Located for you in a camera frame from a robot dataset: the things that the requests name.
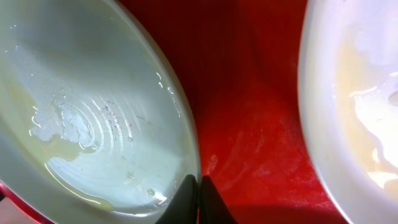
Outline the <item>cream white plate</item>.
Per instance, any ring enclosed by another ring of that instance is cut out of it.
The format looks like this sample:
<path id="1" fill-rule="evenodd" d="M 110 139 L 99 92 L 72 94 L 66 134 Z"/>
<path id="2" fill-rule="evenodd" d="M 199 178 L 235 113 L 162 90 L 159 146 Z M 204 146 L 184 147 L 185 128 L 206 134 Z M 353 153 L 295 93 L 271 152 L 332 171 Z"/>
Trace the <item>cream white plate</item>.
<path id="1" fill-rule="evenodd" d="M 396 223 L 396 1 L 307 3 L 298 103 L 310 159 L 340 214 Z"/>

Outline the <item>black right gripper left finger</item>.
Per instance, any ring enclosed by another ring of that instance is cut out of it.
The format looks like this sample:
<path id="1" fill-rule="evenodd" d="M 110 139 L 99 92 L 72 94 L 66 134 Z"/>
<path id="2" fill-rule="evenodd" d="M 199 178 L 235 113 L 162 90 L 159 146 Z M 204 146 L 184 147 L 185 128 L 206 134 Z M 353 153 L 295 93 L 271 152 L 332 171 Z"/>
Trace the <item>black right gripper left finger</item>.
<path id="1" fill-rule="evenodd" d="M 155 224 L 195 224 L 197 213 L 198 184 L 195 176 L 188 174 Z"/>

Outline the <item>pale green plate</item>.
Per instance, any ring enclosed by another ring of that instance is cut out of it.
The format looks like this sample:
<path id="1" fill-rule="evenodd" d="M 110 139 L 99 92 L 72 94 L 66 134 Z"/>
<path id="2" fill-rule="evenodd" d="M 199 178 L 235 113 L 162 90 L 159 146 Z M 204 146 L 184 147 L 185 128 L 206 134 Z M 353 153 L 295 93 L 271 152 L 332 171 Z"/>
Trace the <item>pale green plate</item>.
<path id="1" fill-rule="evenodd" d="M 54 223 L 155 223 L 200 176 L 172 67 L 116 1 L 1 2 L 1 181 Z"/>

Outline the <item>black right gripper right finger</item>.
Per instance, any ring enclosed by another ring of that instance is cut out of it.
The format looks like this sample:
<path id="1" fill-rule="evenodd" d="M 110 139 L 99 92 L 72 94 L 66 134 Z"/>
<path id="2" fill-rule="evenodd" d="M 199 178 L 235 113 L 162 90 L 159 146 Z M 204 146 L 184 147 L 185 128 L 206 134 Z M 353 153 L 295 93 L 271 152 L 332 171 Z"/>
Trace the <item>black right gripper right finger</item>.
<path id="1" fill-rule="evenodd" d="M 207 175 L 201 178 L 199 224 L 237 224 L 213 181 Z"/>

